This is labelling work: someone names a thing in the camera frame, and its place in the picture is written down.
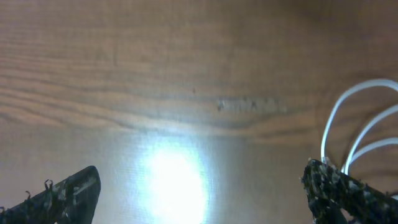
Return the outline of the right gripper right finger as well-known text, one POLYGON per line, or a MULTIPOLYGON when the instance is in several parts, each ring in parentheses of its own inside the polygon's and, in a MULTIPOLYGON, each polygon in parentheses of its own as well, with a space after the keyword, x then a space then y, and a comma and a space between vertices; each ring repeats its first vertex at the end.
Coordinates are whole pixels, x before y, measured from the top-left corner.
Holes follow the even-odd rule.
POLYGON ((310 159, 301 178, 314 223, 397 223, 397 200, 310 159))

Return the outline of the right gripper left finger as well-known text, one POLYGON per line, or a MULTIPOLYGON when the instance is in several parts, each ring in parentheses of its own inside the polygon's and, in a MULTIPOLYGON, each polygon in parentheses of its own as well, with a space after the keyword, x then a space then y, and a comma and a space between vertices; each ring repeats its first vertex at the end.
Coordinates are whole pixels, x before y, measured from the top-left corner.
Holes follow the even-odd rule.
POLYGON ((1 207, 1 224, 91 224, 101 193, 100 175, 88 166, 11 208, 1 207))

